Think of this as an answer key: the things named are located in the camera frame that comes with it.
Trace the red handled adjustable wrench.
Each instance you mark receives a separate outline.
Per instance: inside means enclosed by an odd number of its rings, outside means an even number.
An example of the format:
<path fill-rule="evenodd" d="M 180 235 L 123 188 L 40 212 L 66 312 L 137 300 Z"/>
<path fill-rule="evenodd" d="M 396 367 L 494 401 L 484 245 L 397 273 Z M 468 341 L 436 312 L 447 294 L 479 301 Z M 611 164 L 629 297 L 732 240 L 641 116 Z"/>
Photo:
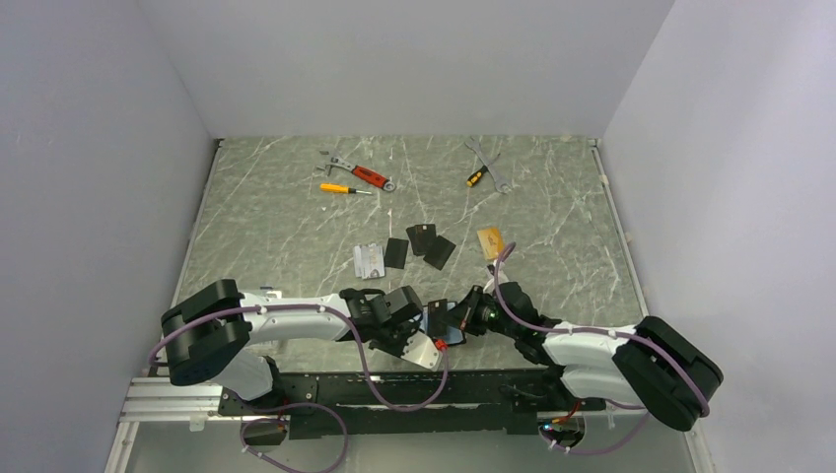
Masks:
<path fill-rule="evenodd" d="M 330 175 L 332 169 L 344 169 L 382 191 L 393 192 L 396 189 L 395 183 L 389 178 L 371 169 L 347 162 L 336 151 L 320 150 L 319 153 L 324 156 L 325 162 L 318 168 L 323 170 L 326 175 Z"/>

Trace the aluminium frame rail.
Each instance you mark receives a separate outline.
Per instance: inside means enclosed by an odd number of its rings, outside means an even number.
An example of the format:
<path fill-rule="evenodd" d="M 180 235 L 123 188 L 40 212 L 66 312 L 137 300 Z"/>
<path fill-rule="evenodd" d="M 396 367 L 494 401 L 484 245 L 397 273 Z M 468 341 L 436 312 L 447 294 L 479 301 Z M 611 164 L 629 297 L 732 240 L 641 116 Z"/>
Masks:
<path fill-rule="evenodd" d="M 296 374 L 287 389 L 292 401 L 301 402 L 300 429 L 296 439 L 319 439 L 350 435 L 400 435 L 458 432 L 499 432 L 508 436 L 528 435 L 534 422 L 559 417 L 557 411 L 537 410 L 532 405 L 509 405 L 501 397 L 487 395 L 482 401 L 438 401 L 419 410 L 409 425 L 395 422 L 395 411 L 373 400 L 357 373 Z M 337 413 L 345 428 L 331 414 Z M 186 423 L 201 432 L 211 422 L 243 425 L 259 419 L 282 419 L 294 427 L 293 414 L 285 406 L 257 411 L 237 395 L 216 383 L 203 382 L 179 387 L 166 376 L 132 379 L 121 409 L 116 436 L 106 463 L 108 472 L 125 472 L 139 429 L 144 423 Z"/>

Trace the loose black card right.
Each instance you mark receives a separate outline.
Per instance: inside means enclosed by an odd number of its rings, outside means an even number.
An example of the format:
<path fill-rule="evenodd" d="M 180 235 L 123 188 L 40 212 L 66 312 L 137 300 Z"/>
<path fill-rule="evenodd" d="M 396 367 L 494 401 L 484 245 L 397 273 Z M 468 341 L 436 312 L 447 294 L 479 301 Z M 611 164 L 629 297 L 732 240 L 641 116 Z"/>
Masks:
<path fill-rule="evenodd" d="M 430 243 L 423 260 L 430 266 L 441 271 L 449 261 L 455 249 L 455 243 L 444 236 L 436 235 Z"/>

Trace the loose black card left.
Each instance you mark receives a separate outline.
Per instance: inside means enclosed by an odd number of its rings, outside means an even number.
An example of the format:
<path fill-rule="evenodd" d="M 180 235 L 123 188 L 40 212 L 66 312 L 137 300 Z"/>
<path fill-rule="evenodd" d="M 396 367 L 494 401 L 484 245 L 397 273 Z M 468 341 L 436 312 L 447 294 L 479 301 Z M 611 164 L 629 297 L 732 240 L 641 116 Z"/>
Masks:
<path fill-rule="evenodd" d="M 403 269 L 405 267 L 409 240 L 390 237 L 385 245 L 383 264 L 385 268 Z"/>

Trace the black credit card stack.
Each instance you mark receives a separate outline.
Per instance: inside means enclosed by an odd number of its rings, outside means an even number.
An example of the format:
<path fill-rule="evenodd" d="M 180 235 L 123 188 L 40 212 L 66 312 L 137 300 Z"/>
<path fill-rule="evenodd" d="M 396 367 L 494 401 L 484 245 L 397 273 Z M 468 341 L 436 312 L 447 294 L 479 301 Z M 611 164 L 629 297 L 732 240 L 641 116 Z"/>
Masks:
<path fill-rule="evenodd" d="M 418 224 L 405 231 L 415 256 L 426 255 L 437 236 L 435 224 Z"/>

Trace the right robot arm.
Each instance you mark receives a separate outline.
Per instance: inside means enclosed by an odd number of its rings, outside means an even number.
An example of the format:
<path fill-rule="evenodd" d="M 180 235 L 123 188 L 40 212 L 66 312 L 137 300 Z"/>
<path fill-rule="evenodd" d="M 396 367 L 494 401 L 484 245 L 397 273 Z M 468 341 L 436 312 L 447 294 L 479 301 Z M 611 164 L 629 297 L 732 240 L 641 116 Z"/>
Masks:
<path fill-rule="evenodd" d="M 494 292 L 474 286 L 460 302 L 444 304 L 439 319 L 469 335 L 512 339 L 527 361 L 546 368 L 543 395 L 556 409 L 614 401 L 686 432 L 708 415 L 724 381 L 714 361 L 659 317 L 621 327 L 577 325 L 540 312 L 516 282 Z"/>

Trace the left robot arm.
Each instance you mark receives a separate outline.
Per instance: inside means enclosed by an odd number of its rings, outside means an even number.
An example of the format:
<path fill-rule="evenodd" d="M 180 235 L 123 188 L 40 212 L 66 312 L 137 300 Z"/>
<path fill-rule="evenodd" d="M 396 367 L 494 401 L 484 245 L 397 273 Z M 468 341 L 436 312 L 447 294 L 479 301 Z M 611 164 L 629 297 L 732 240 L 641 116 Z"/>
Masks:
<path fill-rule="evenodd" d="M 268 414 L 281 405 L 284 388 L 276 363 L 249 352 L 249 346 L 297 339 L 352 341 L 434 371 L 443 357 L 420 329 L 422 313 L 410 287 L 283 299 L 277 292 L 242 292 L 235 280 L 221 279 L 162 315 L 162 344 L 149 358 L 165 353 L 175 386 L 212 381 L 234 391 L 257 413 Z"/>

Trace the silver open-end wrench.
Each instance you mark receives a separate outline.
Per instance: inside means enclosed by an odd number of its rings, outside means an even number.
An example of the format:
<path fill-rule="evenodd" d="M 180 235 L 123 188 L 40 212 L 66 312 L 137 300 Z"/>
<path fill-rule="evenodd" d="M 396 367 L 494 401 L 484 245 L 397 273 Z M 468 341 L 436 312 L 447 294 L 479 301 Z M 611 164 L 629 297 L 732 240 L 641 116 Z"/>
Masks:
<path fill-rule="evenodd" d="M 494 181 L 494 186 L 497 192 L 506 194 L 512 190 L 510 182 L 496 170 L 495 163 L 499 159 L 500 155 L 489 159 L 483 152 L 480 142 L 475 137 L 466 138 L 464 145 L 475 154 L 481 163 L 481 167 L 467 178 L 465 184 L 468 187 L 475 186 L 477 183 L 484 180 L 486 175 L 490 175 Z"/>

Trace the black leather card holder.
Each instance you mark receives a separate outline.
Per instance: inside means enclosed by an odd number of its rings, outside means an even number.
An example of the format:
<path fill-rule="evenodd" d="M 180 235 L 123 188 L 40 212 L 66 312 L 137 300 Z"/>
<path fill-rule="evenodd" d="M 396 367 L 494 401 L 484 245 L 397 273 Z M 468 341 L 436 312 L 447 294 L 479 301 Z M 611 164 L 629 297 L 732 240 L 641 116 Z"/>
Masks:
<path fill-rule="evenodd" d="M 431 337 L 432 339 L 443 340 L 447 345 L 450 347 L 464 345 L 466 343 L 466 336 L 463 332 L 448 327 L 445 329 L 441 327 L 439 330 L 435 330 L 433 327 L 429 327 L 426 320 L 427 315 L 427 307 L 423 308 L 422 314 L 418 317 L 420 322 L 420 330 Z"/>

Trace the clear plastic screw box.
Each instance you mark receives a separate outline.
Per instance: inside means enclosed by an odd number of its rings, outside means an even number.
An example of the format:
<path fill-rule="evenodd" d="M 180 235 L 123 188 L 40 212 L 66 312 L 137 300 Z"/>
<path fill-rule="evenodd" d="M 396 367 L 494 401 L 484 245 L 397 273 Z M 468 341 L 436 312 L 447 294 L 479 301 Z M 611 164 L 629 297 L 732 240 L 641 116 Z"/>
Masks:
<path fill-rule="evenodd" d="M 278 304 L 282 302 L 282 292 L 278 290 L 269 289 L 267 287 L 260 288 L 265 301 L 268 304 Z M 280 351 L 285 347 L 286 342 L 283 340 L 270 340 L 258 344 L 254 351 L 261 356 L 270 356 L 275 358 Z"/>

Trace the loose black card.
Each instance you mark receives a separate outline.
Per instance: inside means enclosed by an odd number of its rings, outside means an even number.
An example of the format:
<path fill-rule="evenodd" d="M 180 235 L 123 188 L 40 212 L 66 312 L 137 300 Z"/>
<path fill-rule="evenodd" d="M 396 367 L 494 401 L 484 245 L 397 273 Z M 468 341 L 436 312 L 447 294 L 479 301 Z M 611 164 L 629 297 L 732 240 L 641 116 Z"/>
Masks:
<path fill-rule="evenodd" d="M 444 236 L 436 235 L 430 243 L 423 260 L 430 266 L 441 271 L 449 261 L 455 249 L 455 243 Z"/>
<path fill-rule="evenodd" d="M 383 264 L 385 268 L 403 269 L 405 267 L 409 240 L 390 237 L 385 245 Z"/>

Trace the yellow handled screwdriver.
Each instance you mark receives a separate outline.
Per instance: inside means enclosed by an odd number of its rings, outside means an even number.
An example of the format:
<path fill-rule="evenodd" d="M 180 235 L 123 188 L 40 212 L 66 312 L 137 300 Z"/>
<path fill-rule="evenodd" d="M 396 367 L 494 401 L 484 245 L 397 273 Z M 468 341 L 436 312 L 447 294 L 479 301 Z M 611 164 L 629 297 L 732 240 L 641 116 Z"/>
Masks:
<path fill-rule="evenodd" d="M 329 193 L 338 193 L 338 194 L 361 194 L 361 195 L 371 195 L 370 191 L 360 190 L 357 188 L 338 185 L 333 183 L 322 183 L 319 186 L 319 189 L 324 192 Z"/>

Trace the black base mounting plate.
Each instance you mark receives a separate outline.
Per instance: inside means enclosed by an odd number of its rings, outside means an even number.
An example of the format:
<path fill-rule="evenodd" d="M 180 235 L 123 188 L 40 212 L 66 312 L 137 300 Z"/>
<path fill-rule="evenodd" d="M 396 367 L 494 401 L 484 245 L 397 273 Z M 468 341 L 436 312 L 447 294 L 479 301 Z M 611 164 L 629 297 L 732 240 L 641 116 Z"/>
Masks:
<path fill-rule="evenodd" d="M 552 371 L 545 369 L 379 372 L 373 383 L 396 405 L 426 400 L 438 385 L 440 396 L 422 410 L 400 413 L 383 406 L 358 372 L 285 373 L 285 394 L 278 402 L 289 422 L 290 439 L 337 436 L 341 429 L 324 405 L 336 412 L 351 435 L 458 433 L 503 431 L 533 435 L 537 423 L 571 413 L 575 418 L 600 412 L 601 400 L 576 401 L 569 393 L 549 386 Z"/>

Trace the black yellow small screwdriver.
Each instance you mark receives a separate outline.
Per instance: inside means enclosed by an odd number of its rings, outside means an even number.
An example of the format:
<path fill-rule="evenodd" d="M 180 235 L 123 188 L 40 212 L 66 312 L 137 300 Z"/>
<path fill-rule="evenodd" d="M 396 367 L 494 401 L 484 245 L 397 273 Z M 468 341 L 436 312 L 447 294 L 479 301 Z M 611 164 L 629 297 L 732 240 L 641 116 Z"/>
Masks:
<path fill-rule="evenodd" d="M 495 158 L 493 158 L 487 164 L 483 165 L 480 169 L 471 174 L 466 181 L 466 185 L 468 187 L 475 186 L 484 177 L 485 174 L 489 173 L 489 166 L 493 165 L 500 157 L 501 154 L 497 154 Z"/>

